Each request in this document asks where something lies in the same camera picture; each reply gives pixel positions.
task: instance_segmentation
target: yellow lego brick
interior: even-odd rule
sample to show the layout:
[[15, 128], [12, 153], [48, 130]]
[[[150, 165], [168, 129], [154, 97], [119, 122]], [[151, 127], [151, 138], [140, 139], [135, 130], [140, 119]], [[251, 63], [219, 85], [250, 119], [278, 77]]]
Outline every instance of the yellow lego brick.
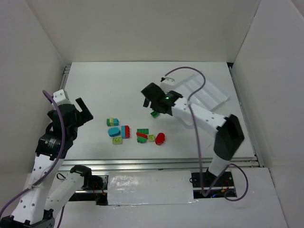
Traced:
[[113, 138], [113, 145], [119, 145], [123, 143], [122, 137], [114, 137]]
[[155, 136], [154, 136], [154, 134], [149, 134], [148, 135], [148, 140], [149, 140], [149, 142], [155, 142]]
[[112, 117], [110, 118], [110, 125], [114, 126], [114, 118], [112, 118]]

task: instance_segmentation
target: green lego brick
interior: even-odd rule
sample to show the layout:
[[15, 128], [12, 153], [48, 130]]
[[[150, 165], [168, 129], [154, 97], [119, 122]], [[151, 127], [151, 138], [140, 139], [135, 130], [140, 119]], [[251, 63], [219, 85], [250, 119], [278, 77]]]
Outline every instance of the green lego brick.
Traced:
[[147, 141], [146, 138], [137, 137], [137, 142], [138, 142], [138, 143], [145, 143], [146, 141]]
[[106, 120], [106, 125], [107, 125], [108, 127], [111, 127], [110, 119], [107, 119], [107, 120]]
[[151, 112], [150, 114], [151, 116], [153, 116], [153, 118], [156, 118], [157, 116], [160, 115], [157, 111]]
[[110, 125], [111, 125], [112, 127], [115, 126], [115, 125], [114, 125], [114, 118], [112, 118], [112, 117], [110, 118]]
[[155, 142], [155, 136], [154, 136], [154, 134], [149, 134], [148, 135], [148, 140], [149, 140], [149, 142]]
[[137, 132], [142, 134], [149, 134], [149, 129], [148, 128], [137, 129]]
[[113, 145], [119, 145], [119, 144], [123, 143], [123, 139], [122, 139], [122, 137], [114, 137], [112, 142], [113, 142]]

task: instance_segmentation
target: blue oval block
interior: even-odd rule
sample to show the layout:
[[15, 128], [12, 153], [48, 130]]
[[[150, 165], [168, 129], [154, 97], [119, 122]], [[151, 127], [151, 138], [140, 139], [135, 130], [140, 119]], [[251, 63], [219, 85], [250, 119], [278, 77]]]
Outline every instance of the blue oval block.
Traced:
[[118, 127], [112, 127], [108, 130], [108, 134], [110, 137], [115, 137], [120, 134], [120, 130]]

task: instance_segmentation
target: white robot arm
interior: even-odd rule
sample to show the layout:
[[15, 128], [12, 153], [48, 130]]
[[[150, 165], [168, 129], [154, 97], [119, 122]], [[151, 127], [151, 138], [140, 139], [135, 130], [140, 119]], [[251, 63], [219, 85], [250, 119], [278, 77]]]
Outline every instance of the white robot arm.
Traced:
[[[148, 107], [151, 103], [150, 108], [154, 111], [193, 122], [189, 101], [181, 94], [175, 91], [164, 93], [155, 83], [146, 86], [142, 94], [145, 96], [144, 107]], [[236, 116], [226, 117], [215, 114], [196, 104], [191, 104], [191, 107], [197, 126], [215, 138], [215, 155], [206, 175], [206, 178], [212, 181], [229, 164], [243, 142], [244, 134]]]
[[[73, 145], [73, 140], [77, 137], [78, 127], [93, 119], [81, 98], [78, 98], [76, 102], [82, 112], [71, 104], [64, 90], [55, 92], [53, 99], [60, 110], [63, 125], [58, 110], [48, 112], [52, 122], [38, 141], [35, 164], [27, 188], [22, 192], [19, 203], [11, 216], [1, 219], [0, 227], [2, 228], [53, 227], [54, 218], [62, 207], [76, 190], [88, 188], [89, 179], [92, 178], [90, 168], [76, 165], [59, 188], [48, 196], [55, 174], [62, 165], [68, 149]], [[62, 126], [65, 133], [64, 142], [62, 141]]]

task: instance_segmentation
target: lego brick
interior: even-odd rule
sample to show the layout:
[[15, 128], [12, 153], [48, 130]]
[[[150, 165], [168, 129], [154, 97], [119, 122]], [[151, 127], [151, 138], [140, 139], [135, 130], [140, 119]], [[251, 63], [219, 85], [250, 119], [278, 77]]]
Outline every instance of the lego brick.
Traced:
[[138, 142], [138, 143], [145, 143], [146, 141], [147, 141], [146, 138], [137, 137], [137, 142]]
[[137, 132], [142, 134], [149, 134], [149, 129], [148, 128], [137, 129]]
[[142, 134], [142, 133], [139, 133], [139, 132], [136, 132], [136, 135], [139, 136], [139, 137], [145, 138], [145, 139], [148, 138], [148, 136], [146, 134]]
[[108, 134], [110, 137], [115, 137], [120, 134], [120, 130], [118, 127], [112, 127], [108, 130]]
[[113, 145], [122, 144], [123, 143], [123, 139], [122, 139], [122, 137], [115, 137], [115, 138], [113, 138], [112, 143], [113, 143]]
[[110, 118], [110, 125], [113, 127], [114, 126], [114, 118]]
[[125, 127], [124, 126], [122, 126], [121, 133], [122, 133], [122, 138], [125, 139]]
[[164, 143], [166, 136], [164, 133], [159, 133], [155, 139], [156, 145], [160, 146]]
[[108, 127], [111, 127], [110, 119], [107, 119], [107, 120], [106, 120], [106, 125], [107, 125]]
[[114, 118], [113, 119], [113, 124], [114, 124], [114, 126], [118, 126], [119, 125], [118, 119]]
[[130, 127], [128, 125], [122, 126], [122, 138], [123, 139], [128, 139], [130, 138]]
[[124, 127], [124, 135], [126, 139], [130, 138], [130, 127], [128, 125]]
[[157, 116], [160, 115], [157, 111], [151, 112], [150, 114], [153, 118], [156, 118]]
[[154, 141], [155, 141], [155, 136], [154, 136], [154, 134], [149, 134], [149, 135], [148, 135], [148, 140], [149, 140], [149, 142], [154, 142]]

